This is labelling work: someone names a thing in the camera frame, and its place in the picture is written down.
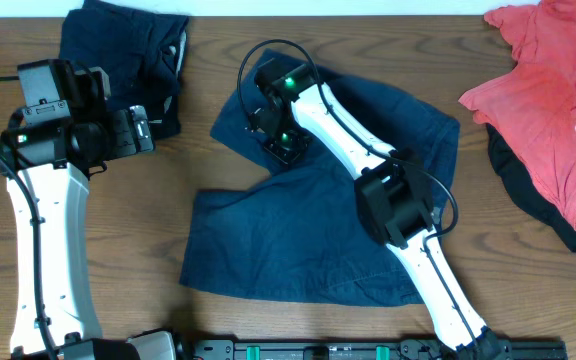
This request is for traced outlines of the blue denim shorts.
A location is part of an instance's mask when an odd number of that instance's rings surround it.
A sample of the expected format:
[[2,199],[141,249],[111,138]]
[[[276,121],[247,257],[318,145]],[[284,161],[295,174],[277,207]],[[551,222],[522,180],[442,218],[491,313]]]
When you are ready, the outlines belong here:
[[[459,122],[409,93],[320,69],[339,102],[370,132],[412,150],[437,181],[441,215],[452,185]],[[364,230],[353,181],[320,142],[291,167],[248,129],[246,115],[265,101],[252,75],[223,106],[211,136],[266,168],[269,178],[246,191],[206,190],[194,201],[180,283],[225,296],[287,302],[395,307],[420,302],[397,258]]]

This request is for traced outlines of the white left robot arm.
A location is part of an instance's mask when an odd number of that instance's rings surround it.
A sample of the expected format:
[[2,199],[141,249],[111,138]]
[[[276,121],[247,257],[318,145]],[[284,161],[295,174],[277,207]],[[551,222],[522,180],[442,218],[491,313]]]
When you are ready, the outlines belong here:
[[74,110],[57,101],[12,115],[0,137],[17,233],[12,358],[177,358],[168,330],[104,338],[89,283],[85,223],[91,170],[153,148],[140,106]]

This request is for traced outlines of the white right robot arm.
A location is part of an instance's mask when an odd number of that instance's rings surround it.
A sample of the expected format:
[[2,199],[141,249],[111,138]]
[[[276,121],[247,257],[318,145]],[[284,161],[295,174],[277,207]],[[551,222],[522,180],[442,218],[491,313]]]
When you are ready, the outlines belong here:
[[264,147],[290,166],[318,139],[354,181],[358,217],[407,271],[431,316],[438,340],[454,359],[504,359],[501,344],[474,310],[443,252],[434,225],[432,187],[440,181],[410,151],[398,152],[360,124],[323,83],[312,64],[279,59],[258,67],[254,83],[268,104],[253,112]]

